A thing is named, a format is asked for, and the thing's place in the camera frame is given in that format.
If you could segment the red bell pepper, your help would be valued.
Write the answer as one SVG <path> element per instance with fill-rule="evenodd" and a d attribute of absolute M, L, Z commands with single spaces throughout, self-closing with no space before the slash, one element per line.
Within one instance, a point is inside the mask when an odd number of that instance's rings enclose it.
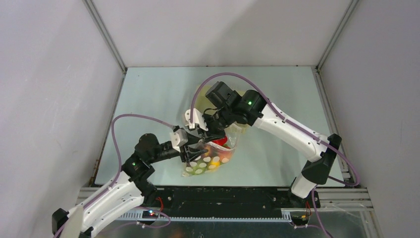
<path fill-rule="evenodd" d="M 212 141 L 212 143 L 214 143 L 216 145 L 219 145 L 219 146 L 222 146 L 222 147 L 225 147 L 225 148 L 229 148 L 227 142 L 228 142 L 228 138 L 226 136 L 222 139 Z"/>

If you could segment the clear zip top bag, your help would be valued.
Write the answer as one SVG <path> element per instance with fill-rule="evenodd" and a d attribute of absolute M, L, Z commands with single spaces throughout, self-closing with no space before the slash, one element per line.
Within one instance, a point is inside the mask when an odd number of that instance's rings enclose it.
<path fill-rule="evenodd" d="M 206 152 L 187 163 L 182 176 L 191 177 L 212 173 L 228 163 L 237 148 L 242 128 L 232 125 L 225 130 L 225 133 L 226 136 L 223 139 L 208 143 L 200 142 L 194 146 L 195 149 L 206 150 Z"/>

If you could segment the orange peach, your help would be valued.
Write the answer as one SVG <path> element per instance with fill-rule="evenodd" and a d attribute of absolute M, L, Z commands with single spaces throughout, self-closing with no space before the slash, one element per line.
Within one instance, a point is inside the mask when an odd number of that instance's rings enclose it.
<path fill-rule="evenodd" d="M 217 150 L 214 159 L 221 164 L 225 164 L 230 161 L 234 154 L 234 150 Z"/>

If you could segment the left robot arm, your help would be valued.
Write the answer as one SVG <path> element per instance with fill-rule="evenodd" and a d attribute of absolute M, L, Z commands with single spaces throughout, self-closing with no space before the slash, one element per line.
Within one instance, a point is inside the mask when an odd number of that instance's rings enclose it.
<path fill-rule="evenodd" d="M 164 143 L 159 143 L 152 133 L 142 135 L 115 178 L 69 211 L 59 208 L 53 213 L 53 236 L 94 238 L 129 210 L 152 206 L 157 199 L 156 187 L 148 182 L 155 172 L 152 164 L 175 157 L 192 162 L 208 152 L 200 144 L 200 139 L 183 130 L 171 133 L 171 140 Z"/>

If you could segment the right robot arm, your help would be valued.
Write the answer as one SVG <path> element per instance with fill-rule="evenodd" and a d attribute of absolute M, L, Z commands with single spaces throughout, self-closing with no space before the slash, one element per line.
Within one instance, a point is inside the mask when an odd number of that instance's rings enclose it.
<path fill-rule="evenodd" d="M 206 140 L 220 139 L 224 130 L 232 124 L 243 124 L 269 132 L 306 157 L 307 161 L 288 193 L 292 206 L 303 206 L 316 186 L 326 184 L 339 154 L 342 141 L 339 135 L 325 136 L 311 130 L 280 110 L 258 88 L 240 95 L 219 81 L 206 92 L 205 97 L 215 107 L 215 113 L 201 113 L 191 106 L 185 117 L 188 127 L 201 129 Z"/>

